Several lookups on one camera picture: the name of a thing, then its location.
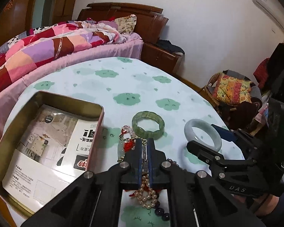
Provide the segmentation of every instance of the light blue tablecloth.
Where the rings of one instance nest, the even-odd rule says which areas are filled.
[[[96,173],[117,163],[120,129],[124,125],[131,126],[132,117],[137,112],[152,111],[163,118],[164,135],[155,141],[156,148],[191,172],[210,171],[208,165],[187,151],[185,123],[190,119],[202,119],[226,128],[209,102],[182,82],[140,60],[113,57],[66,67],[28,86],[9,115],[5,130],[21,107],[38,90],[99,103],[104,107],[103,134],[95,162]],[[158,125],[151,120],[138,124],[145,130],[158,129]],[[197,128],[194,131],[204,142],[213,144],[206,133]],[[226,159],[244,159],[241,150],[232,142],[223,140],[220,152]],[[152,227],[169,226],[169,222],[157,217],[153,209],[144,209],[137,199],[128,197],[130,193],[123,194],[119,226],[148,226],[148,222],[152,223]],[[168,212],[166,192],[160,194],[160,203]]]

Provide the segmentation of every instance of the green bracelet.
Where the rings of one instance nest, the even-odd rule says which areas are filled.
[[[155,121],[159,125],[159,129],[156,131],[150,131],[150,130],[145,131],[144,129],[139,127],[137,125],[138,121],[145,119],[145,118],[149,118]],[[164,123],[164,120],[156,113],[150,112],[150,111],[143,111],[143,112],[138,112],[137,114],[135,114],[135,116],[133,117],[131,121],[131,125],[133,128],[133,131],[138,137],[153,138],[154,140],[158,140],[164,133],[165,123]]]

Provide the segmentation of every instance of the wooden nightstand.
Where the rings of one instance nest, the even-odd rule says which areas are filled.
[[[169,74],[179,65],[183,56],[169,53],[153,44],[145,43],[141,52],[141,60]]]

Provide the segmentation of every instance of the wooden wardrobe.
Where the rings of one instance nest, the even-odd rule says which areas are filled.
[[[35,0],[10,0],[0,14],[0,46],[31,29]],[[71,20],[75,0],[45,0],[42,25]]]

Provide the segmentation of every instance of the floral pillow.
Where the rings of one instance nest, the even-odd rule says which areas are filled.
[[[250,84],[252,81],[241,80],[221,73],[213,97],[229,105],[238,105],[241,102],[251,102]]]
[[[117,18],[114,22],[118,25],[118,32],[130,35],[135,29],[137,16],[131,14],[130,16]]]

